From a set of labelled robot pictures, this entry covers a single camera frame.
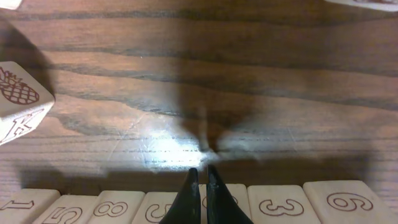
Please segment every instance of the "black pointed object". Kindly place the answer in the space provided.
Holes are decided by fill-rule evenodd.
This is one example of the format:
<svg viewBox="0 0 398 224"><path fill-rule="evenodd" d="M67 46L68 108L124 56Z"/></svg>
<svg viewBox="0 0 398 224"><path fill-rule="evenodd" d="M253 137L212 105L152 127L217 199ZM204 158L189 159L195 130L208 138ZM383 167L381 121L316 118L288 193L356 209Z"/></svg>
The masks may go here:
<svg viewBox="0 0 398 224"><path fill-rule="evenodd" d="M191 168L170 210L159 224L200 224L198 171Z"/></svg>
<svg viewBox="0 0 398 224"><path fill-rule="evenodd" d="M216 168L208 166L209 184L207 191L208 224L253 224L238 207L231 193L225 186Z"/></svg>

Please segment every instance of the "cube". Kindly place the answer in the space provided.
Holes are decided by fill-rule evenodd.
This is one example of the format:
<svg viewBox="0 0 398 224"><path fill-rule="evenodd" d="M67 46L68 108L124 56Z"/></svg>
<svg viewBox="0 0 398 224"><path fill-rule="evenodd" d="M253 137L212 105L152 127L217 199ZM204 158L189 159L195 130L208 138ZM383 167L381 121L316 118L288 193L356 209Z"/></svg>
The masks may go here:
<svg viewBox="0 0 398 224"><path fill-rule="evenodd" d="M33 224L86 224L97 196L62 195Z"/></svg>
<svg viewBox="0 0 398 224"><path fill-rule="evenodd" d="M0 7L5 9L17 9L21 4L22 0L1 0Z"/></svg>
<svg viewBox="0 0 398 224"><path fill-rule="evenodd" d="M349 6L365 7L387 12L398 11L398 0L326 0L328 2L346 4Z"/></svg>
<svg viewBox="0 0 398 224"><path fill-rule="evenodd" d="M398 217L362 181L307 182L304 191L323 224L398 223Z"/></svg>
<svg viewBox="0 0 398 224"><path fill-rule="evenodd" d="M57 190L22 189L0 203L1 223L31 224L59 197Z"/></svg>
<svg viewBox="0 0 398 224"><path fill-rule="evenodd" d="M132 224L159 223L169 211L176 196L176 192L147 193Z"/></svg>
<svg viewBox="0 0 398 224"><path fill-rule="evenodd" d="M248 194L256 224L321 224L298 185L250 186Z"/></svg>
<svg viewBox="0 0 398 224"><path fill-rule="evenodd" d="M144 192L105 190L98 196L87 224L131 224Z"/></svg>
<svg viewBox="0 0 398 224"><path fill-rule="evenodd" d="M33 131L54 97L15 62L0 62L0 145Z"/></svg>

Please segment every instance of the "wooden table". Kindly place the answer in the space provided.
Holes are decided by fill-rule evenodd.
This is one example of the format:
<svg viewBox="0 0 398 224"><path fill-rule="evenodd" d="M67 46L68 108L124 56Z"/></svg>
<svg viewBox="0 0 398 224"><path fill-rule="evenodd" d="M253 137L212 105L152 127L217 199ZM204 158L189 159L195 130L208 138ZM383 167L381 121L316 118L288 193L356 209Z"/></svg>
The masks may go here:
<svg viewBox="0 0 398 224"><path fill-rule="evenodd" d="M0 199L364 180L398 213L398 14L322 0L25 0L1 61L55 94L0 147ZM201 173L206 181L205 172Z"/></svg>

